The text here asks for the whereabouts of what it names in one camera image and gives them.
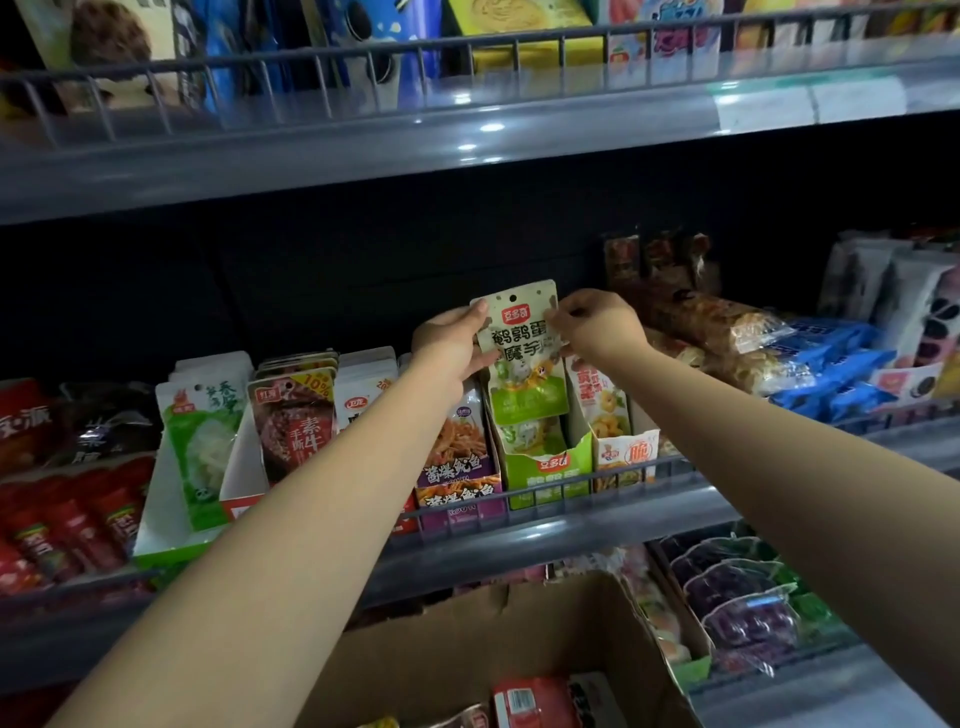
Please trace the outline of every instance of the forearm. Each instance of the forearm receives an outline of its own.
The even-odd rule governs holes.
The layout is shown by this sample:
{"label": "forearm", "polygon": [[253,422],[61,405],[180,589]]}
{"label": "forearm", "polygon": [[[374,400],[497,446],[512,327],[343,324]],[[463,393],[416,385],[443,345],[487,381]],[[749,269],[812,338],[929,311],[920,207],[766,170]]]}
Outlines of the forearm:
{"label": "forearm", "polygon": [[841,618],[960,725],[960,486],[642,343],[604,368]]}
{"label": "forearm", "polygon": [[170,587],[51,726],[292,725],[455,400],[444,383],[415,360]]}

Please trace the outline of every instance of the yellow box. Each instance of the yellow box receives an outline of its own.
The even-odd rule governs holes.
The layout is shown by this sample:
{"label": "yellow box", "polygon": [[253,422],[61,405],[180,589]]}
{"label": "yellow box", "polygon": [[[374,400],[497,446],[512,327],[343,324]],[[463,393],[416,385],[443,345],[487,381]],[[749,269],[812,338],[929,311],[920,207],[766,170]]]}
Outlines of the yellow box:
{"label": "yellow box", "polygon": [[[577,0],[449,0],[449,3],[463,36],[592,25]],[[602,56],[601,37],[573,38],[566,42],[568,65],[600,63]],[[559,57],[559,44],[555,40],[520,44],[521,68],[556,68]],[[513,68],[512,47],[474,48],[473,64],[477,71]]]}

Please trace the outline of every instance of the cookie image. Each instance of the cookie image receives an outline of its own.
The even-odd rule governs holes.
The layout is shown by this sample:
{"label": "cookie image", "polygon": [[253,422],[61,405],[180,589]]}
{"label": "cookie image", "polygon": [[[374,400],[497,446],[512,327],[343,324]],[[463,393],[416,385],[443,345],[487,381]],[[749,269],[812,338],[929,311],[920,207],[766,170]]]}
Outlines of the cookie image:
{"label": "cookie image", "polygon": [[77,65],[149,61],[150,38],[140,19],[111,0],[88,0],[73,11],[70,57]]}
{"label": "cookie image", "polygon": [[473,19],[484,32],[508,33],[547,27],[547,16],[533,0],[473,0]]}

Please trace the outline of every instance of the dark background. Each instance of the dark background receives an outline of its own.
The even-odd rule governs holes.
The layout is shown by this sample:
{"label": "dark background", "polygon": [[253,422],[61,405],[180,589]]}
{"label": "dark background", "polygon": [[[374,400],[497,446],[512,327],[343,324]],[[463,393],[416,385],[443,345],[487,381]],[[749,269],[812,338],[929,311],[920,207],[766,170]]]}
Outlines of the dark background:
{"label": "dark background", "polygon": [[409,348],[471,298],[603,285],[601,231],[708,233],[725,295],[805,312],[836,233],[957,222],[958,115],[498,164],[3,228],[0,378],[166,378]]}

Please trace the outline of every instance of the person's right hand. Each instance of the person's right hand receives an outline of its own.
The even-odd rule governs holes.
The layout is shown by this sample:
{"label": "person's right hand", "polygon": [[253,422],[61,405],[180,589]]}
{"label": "person's right hand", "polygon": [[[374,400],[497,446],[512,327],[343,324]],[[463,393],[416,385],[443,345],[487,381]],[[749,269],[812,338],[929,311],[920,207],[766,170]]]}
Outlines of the person's right hand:
{"label": "person's right hand", "polygon": [[548,310],[546,322],[569,342],[570,350],[600,370],[629,344],[646,346],[636,312],[610,291],[581,288]]}

